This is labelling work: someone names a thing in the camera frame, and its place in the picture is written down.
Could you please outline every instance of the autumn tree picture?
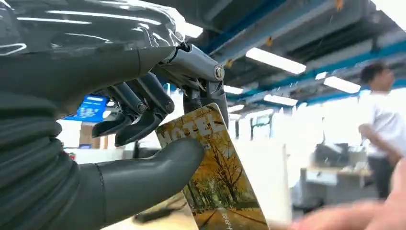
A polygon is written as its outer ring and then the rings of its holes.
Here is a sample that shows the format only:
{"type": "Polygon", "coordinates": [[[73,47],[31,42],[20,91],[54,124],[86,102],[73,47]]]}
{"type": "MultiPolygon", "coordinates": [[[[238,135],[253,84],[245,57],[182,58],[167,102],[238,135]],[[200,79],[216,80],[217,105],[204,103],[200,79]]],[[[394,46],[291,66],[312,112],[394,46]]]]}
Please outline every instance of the autumn tree picture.
{"type": "Polygon", "coordinates": [[[195,138],[205,149],[202,163],[183,190],[198,226],[201,229],[206,227],[214,230],[224,229],[222,216],[224,211],[227,211],[230,212],[232,220],[240,223],[240,226],[246,225],[247,219],[254,218],[255,224],[251,223],[249,228],[242,229],[251,229],[253,226],[255,226],[254,229],[267,229],[264,216],[218,107],[210,104],[188,113],[160,126],[157,134],[168,130],[180,130],[177,133],[171,132],[172,140],[195,138]],[[204,130],[211,130],[211,132],[204,132],[210,133],[208,135],[200,135],[202,126],[195,123],[197,119],[202,118],[206,119],[204,130]]]}

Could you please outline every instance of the person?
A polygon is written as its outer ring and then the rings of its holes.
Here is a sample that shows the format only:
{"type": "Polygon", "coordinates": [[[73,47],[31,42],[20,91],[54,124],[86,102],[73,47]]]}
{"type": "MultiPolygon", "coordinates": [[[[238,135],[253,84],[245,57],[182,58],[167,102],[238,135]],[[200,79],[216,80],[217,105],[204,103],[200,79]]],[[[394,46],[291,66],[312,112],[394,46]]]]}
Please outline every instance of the person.
{"type": "Polygon", "coordinates": [[[390,91],[394,75],[384,63],[373,63],[361,72],[361,81],[371,93],[360,99],[361,136],[367,140],[366,152],[380,199],[389,195],[394,166],[406,154],[406,123],[399,104],[390,91]]]}
{"type": "Polygon", "coordinates": [[[406,159],[396,166],[387,200],[363,201],[319,209],[292,224],[289,230],[405,230],[406,159]]]}

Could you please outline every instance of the ceiling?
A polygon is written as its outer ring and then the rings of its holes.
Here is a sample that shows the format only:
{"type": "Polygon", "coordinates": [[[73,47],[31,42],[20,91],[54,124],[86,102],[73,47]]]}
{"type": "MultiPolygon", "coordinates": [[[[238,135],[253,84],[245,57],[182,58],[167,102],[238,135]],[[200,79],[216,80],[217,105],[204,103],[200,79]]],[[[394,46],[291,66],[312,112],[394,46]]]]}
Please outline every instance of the ceiling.
{"type": "Polygon", "coordinates": [[[362,66],[386,61],[405,76],[406,33],[370,0],[150,0],[176,8],[204,32],[188,38],[219,63],[225,84],[245,89],[228,94],[242,112],[283,107],[263,100],[270,93],[300,102],[343,96],[315,80],[318,73],[358,83],[362,66]],[[245,57],[253,47],[307,66],[299,75],[245,57]]]}

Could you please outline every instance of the man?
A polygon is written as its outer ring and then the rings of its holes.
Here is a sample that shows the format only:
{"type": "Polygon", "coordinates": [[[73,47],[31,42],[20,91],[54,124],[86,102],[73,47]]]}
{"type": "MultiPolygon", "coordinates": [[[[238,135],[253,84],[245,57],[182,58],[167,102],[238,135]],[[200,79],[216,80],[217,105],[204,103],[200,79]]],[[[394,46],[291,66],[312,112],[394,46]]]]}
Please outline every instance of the man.
{"type": "Polygon", "coordinates": [[[383,63],[374,63],[361,72],[361,81],[369,85],[371,94],[360,100],[361,136],[367,139],[368,164],[379,198],[390,193],[392,172],[406,154],[406,123],[399,113],[401,106],[390,96],[394,76],[383,63]]]}

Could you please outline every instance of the card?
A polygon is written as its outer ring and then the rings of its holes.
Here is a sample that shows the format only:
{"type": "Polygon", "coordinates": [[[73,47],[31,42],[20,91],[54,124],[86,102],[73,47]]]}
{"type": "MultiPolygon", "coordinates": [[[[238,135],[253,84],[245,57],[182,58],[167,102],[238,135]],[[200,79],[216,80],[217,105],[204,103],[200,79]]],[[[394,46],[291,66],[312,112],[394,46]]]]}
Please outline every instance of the card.
{"type": "Polygon", "coordinates": [[[183,189],[200,230],[269,229],[215,103],[161,125],[156,134],[162,148],[180,138],[204,147],[205,157],[183,189]]]}

